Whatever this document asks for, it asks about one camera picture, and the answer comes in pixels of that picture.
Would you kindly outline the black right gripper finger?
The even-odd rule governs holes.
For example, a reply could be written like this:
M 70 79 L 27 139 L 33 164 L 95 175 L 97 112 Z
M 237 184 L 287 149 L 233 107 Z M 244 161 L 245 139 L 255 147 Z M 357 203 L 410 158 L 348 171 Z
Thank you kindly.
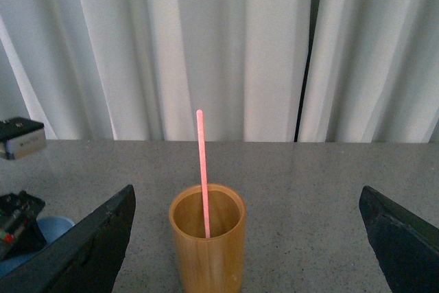
M 391 291 L 437 292 L 438 228 L 370 186 L 359 210 Z

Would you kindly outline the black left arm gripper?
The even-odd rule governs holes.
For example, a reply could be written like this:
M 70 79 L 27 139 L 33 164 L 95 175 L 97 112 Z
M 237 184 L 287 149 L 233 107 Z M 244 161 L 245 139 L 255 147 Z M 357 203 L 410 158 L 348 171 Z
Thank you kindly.
M 1 196 L 1 260 L 47 243 L 37 217 L 45 201 Z M 2 292 L 112 292 L 130 241 L 136 197 L 127 185 L 54 243 L 1 278 Z

